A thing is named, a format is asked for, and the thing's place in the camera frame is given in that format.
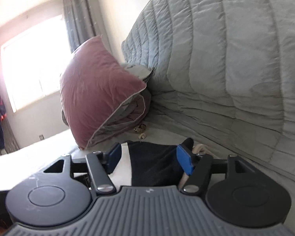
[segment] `pillow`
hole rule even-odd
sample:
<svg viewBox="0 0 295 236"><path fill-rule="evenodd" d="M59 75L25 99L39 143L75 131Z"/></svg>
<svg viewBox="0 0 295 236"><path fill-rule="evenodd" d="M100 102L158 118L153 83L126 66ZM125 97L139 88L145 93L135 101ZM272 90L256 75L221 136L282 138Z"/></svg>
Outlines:
<svg viewBox="0 0 295 236"><path fill-rule="evenodd" d="M128 107L116 117L116 113L96 132L90 140L89 147L112 136L118 135L138 126L147 115L151 102L151 94L145 89L141 91Z"/></svg>
<svg viewBox="0 0 295 236"><path fill-rule="evenodd" d="M74 53L60 78L65 118L81 149L125 102L146 88L146 83L124 70L93 37Z"/></svg>
<svg viewBox="0 0 295 236"><path fill-rule="evenodd" d="M152 70L150 68L140 64L121 63L120 66L127 70L130 74L137 76L144 82L148 82L152 73Z"/></svg>

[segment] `screw head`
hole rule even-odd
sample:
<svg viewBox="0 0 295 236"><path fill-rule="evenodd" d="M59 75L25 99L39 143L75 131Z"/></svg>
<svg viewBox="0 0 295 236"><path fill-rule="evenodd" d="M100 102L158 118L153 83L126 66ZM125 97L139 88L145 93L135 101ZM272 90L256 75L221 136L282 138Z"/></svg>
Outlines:
<svg viewBox="0 0 295 236"><path fill-rule="evenodd" d="M99 190L101 193L109 193L113 190L113 186L110 184L101 184L97 187L97 190Z"/></svg>
<svg viewBox="0 0 295 236"><path fill-rule="evenodd" d="M183 190L184 192L187 192L189 194L194 194L197 191L199 191L199 187L194 184L189 184L189 185L186 185Z"/></svg>

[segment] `white wall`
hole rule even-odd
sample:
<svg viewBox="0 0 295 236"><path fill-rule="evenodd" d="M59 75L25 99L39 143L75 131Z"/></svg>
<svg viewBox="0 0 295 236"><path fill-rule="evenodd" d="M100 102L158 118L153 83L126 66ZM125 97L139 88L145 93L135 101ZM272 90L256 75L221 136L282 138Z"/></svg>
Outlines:
<svg viewBox="0 0 295 236"><path fill-rule="evenodd" d="M7 109L8 121L21 148L39 141L41 134L48 138L68 127L61 120L59 92L13 113L2 74L1 46L26 29L62 12L62 0L53 0L20 15L0 28L0 95Z"/></svg>
<svg viewBox="0 0 295 236"><path fill-rule="evenodd" d="M149 0L99 0L110 46L114 56L123 62L121 43Z"/></svg>

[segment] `comforter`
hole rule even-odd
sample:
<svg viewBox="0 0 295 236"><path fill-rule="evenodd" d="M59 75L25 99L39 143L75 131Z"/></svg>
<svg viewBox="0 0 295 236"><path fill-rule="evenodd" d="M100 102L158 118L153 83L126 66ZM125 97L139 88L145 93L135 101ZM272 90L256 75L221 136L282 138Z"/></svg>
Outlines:
<svg viewBox="0 0 295 236"><path fill-rule="evenodd" d="M150 0L122 49L151 107L295 180L295 0Z"/></svg>

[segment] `blue pad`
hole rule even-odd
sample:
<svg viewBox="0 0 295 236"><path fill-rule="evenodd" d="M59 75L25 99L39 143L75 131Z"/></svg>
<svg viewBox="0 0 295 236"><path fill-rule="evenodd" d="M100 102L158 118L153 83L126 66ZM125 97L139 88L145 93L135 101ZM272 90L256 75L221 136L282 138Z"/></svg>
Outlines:
<svg viewBox="0 0 295 236"><path fill-rule="evenodd" d="M192 159L190 154L185 150L182 145L178 145L176 148L177 160L180 166L183 168L184 172L190 176L194 171L194 166L192 165Z"/></svg>
<svg viewBox="0 0 295 236"><path fill-rule="evenodd" d="M108 157L107 163L105 164L105 170L107 174L111 174L121 159L121 144L115 143L112 149L106 155Z"/></svg>

